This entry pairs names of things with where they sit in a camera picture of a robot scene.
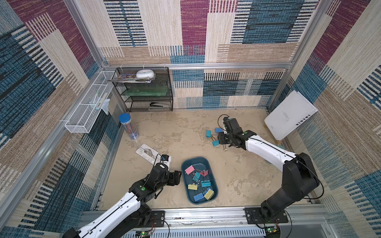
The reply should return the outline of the teal binder clip front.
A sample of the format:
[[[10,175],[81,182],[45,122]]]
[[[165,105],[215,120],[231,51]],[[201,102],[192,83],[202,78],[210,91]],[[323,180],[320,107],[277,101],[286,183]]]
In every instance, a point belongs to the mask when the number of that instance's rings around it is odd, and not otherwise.
[[[200,181],[200,177],[201,177],[201,174],[199,172],[195,172],[193,174],[192,180],[195,181],[195,182],[199,182]]]

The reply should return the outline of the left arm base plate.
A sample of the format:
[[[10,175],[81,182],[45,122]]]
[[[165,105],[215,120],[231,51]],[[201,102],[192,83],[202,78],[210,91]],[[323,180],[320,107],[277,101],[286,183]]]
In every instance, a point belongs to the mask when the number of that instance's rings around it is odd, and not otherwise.
[[[125,228],[162,228],[164,227],[165,211],[164,210],[153,210],[149,213],[134,212],[129,215],[123,222],[122,225]]]

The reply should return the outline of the blue binder clip front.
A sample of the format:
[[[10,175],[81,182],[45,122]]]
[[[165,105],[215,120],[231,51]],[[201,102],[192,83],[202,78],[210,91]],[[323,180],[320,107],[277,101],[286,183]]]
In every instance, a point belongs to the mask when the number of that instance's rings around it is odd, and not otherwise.
[[[199,194],[195,195],[193,197],[193,199],[194,199],[195,203],[198,203],[198,202],[203,201],[205,199],[205,197],[204,197],[203,193],[199,193]]]

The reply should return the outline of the pencil tube blue lid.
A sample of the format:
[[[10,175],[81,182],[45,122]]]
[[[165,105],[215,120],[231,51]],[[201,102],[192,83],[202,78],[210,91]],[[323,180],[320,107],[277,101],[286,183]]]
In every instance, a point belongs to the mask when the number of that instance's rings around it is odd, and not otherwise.
[[[136,140],[139,137],[138,131],[132,122],[131,115],[128,113],[121,114],[119,116],[119,121],[124,127],[125,131],[129,135],[130,139]]]

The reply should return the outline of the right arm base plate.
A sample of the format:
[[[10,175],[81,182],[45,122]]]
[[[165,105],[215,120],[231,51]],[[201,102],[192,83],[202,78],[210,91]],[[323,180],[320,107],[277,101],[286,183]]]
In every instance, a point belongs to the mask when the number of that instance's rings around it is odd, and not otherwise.
[[[244,212],[248,224],[265,225],[275,223],[285,224],[289,222],[288,215],[284,210],[274,215],[261,207],[245,207]]]

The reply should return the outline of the yellow binder clip front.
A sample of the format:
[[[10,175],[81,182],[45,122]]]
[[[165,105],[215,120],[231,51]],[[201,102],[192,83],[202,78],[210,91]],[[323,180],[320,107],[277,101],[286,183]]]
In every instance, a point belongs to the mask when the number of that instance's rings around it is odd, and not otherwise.
[[[208,190],[206,190],[204,193],[203,193],[203,196],[206,200],[210,200],[214,195],[214,190],[212,190],[211,188],[208,188]]]

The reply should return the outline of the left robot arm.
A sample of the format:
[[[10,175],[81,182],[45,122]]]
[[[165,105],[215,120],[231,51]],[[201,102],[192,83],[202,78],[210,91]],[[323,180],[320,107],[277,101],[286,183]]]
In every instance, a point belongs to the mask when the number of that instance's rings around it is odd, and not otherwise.
[[[152,209],[147,202],[157,198],[165,186],[179,185],[181,171],[170,172],[157,163],[143,179],[133,183],[129,191],[110,209],[79,230],[70,228],[64,238],[120,238],[133,228],[146,226]]]

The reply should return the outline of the teal plastic storage box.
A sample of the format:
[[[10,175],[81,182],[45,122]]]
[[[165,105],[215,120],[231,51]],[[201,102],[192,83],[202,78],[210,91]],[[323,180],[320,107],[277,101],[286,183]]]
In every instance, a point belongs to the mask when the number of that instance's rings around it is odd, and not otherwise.
[[[200,205],[218,196],[218,186],[209,161],[204,157],[188,159],[182,163],[186,195],[190,203]]]

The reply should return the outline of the pink binder clip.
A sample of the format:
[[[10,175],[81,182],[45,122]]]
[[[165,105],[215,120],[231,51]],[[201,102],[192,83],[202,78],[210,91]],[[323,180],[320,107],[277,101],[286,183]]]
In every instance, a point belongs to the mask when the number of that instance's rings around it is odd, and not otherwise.
[[[209,170],[203,170],[199,172],[203,177],[206,177],[209,174]]]
[[[193,165],[191,165],[191,166],[189,166],[189,167],[187,167],[186,169],[185,169],[185,173],[187,174],[187,175],[190,175],[191,173],[193,173],[195,171],[195,168],[193,167]]]

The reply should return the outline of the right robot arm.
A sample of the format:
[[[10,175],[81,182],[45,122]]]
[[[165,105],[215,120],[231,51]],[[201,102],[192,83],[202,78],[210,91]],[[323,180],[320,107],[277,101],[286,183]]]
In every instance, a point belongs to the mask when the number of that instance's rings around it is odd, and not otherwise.
[[[306,199],[309,193],[322,185],[310,156],[281,149],[253,131],[243,131],[235,118],[226,114],[221,116],[224,127],[218,134],[220,144],[252,152],[282,172],[280,189],[261,204],[259,214],[265,223],[283,214],[284,209],[294,202]]]

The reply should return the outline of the white book leaning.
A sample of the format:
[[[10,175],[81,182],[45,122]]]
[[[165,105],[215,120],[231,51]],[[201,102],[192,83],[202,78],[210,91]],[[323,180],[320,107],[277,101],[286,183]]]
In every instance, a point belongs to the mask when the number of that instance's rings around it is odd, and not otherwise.
[[[283,140],[316,112],[318,109],[294,90],[265,118],[265,124],[276,140]]]

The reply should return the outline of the white ruler package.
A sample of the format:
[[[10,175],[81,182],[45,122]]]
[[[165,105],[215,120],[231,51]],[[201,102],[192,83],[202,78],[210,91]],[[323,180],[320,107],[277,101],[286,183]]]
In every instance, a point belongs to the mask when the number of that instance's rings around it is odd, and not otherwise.
[[[149,163],[156,165],[161,161],[161,155],[159,152],[151,148],[146,144],[142,144],[137,150],[136,154],[141,156],[143,159],[148,161]]]

